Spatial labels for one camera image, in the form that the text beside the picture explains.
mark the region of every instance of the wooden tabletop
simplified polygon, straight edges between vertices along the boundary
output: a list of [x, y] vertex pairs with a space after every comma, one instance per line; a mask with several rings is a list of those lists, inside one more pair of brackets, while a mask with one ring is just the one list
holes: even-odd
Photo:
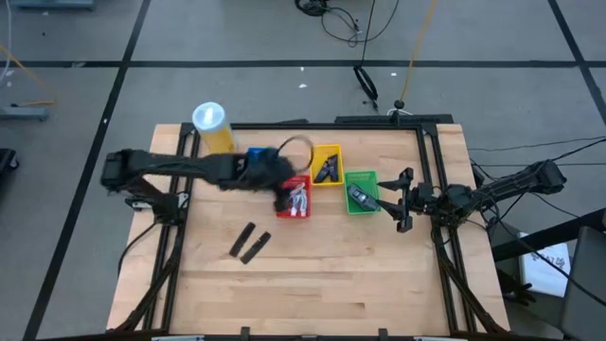
[[[151, 151], [175, 153], [179, 125], [156, 126]], [[473, 186], [472, 170], [459, 125], [438, 125], [449, 183]], [[346, 171], [375, 170], [393, 180], [406, 167], [422, 181], [416, 136], [406, 131], [235, 131], [241, 152], [278, 146], [292, 135], [314, 144], [339, 144]], [[434, 184], [431, 142], [426, 138]], [[150, 176], [163, 191], [169, 178]], [[381, 188], [381, 198], [399, 194]], [[444, 300], [428, 217], [415, 216], [413, 229], [396, 232], [384, 212], [349, 216], [339, 188], [312, 188], [312, 216], [277, 219], [271, 193], [220, 192], [194, 182], [187, 234], [179, 272], [171, 333], [448, 335]], [[481, 222], [479, 215], [471, 220]], [[152, 221], [150, 212], [134, 214], [129, 240]], [[247, 265], [228, 251], [248, 222], [257, 229], [246, 250], [263, 231], [272, 239]], [[150, 285], [160, 228], [126, 256], [118, 279], [108, 328], [122, 322]], [[504, 328], [508, 319], [486, 232], [467, 223], [458, 230], [472, 291]], [[459, 329], [464, 330], [460, 296], [453, 286]], [[155, 326], [165, 293], [159, 295]]]

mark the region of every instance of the white lid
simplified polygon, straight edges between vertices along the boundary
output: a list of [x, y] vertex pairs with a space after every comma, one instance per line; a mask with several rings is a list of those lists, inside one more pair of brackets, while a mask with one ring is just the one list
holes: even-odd
[[197, 130], [212, 133], [223, 126], [225, 110], [215, 102], [206, 102], [193, 111], [191, 121]]

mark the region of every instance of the gray floor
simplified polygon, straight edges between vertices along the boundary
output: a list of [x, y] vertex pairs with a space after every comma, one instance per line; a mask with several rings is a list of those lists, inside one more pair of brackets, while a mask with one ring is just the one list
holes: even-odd
[[[606, 60], [606, 3], [559, 0], [586, 60]], [[350, 9], [361, 27], [367, 0], [333, 0]], [[379, 1], [375, 30], [395, 1]], [[25, 61], [119, 61], [141, 0], [98, 1], [95, 11], [14, 10], [13, 52]], [[429, 1], [402, 0], [396, 17], [368, 44], [373, 60], [406, 60]], [[6, 43], [6, 8], [0, 6], [0, 44]], [[327, 26], [347, 35], [337, 18]], [[349, 48], [323, 31], [317, 18], [284, 0], [152, 0], [136, 45], [135, 61], [355, 60]], [[573, 61], [546, 1], [439, 0], [419, 54], [438, 61]], [[62, 231], [99, 118], [116, 77], [114, 68], [35, 68], [59, 102], [41, 122], [0, 121], [0, 146], [16, 149], [22, 167], [0, 197], [0, 340], [23, 336], [46, 268]], [[380, 92], [380, 111], [399, 95], [406, 69], [369, 67]], [[606, 87], [606, 69], [592, 69]], [[40, 99], [43, 93], [15, 70], [0, 84], [0, 105]], [[340, 115], [374, 115], [350, 67], [131, 68], [124, 81], [101, 157], [125, 147], [147, 148], [158, 123], [188, 120], [201, 102], [223, 104], [236, 122], [307, 118], [330, 122]], [[417, 68], [407, 107], [416, 114], [453, 114], [468, 145], [495, 148], [583, 136], [606, 135], [577, 68]], [[524, 165], [581, 144], [521, 150], [472, 152], [480, 164]], [[567, 162], [606, 162], [606, 146]], [[93, 174], [76, 229], [39, 337], [103, 332], [116, 286], [116, 262], [125, 246], [132, 212], [108, 198]], [[495, 175], [519, 167], [489, 167]], [[576, 214], [606, 206], [605, 166], [568, 166], [568, 184], [548, 199]], [[529, 196], [508, 215], [533, 232], [568, 220]], [[511, 311], [512, 326], [545, 334], [523, 314]]]

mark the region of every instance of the white paper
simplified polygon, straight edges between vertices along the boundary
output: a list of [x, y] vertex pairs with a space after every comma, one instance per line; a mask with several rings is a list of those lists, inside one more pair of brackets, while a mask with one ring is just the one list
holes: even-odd
[[[520, 232], [520, 237], [526, 235], [527, 233]], [[560, 267], [566, 274], [570, 274], [570, 258], [566, 243], [546, 247], [539, 251], [539, 254]], [[522, 283], [532, 283], [529, 291], [564, 297], [568, 279], [534, 253], [520, 257], [520, 273]]]

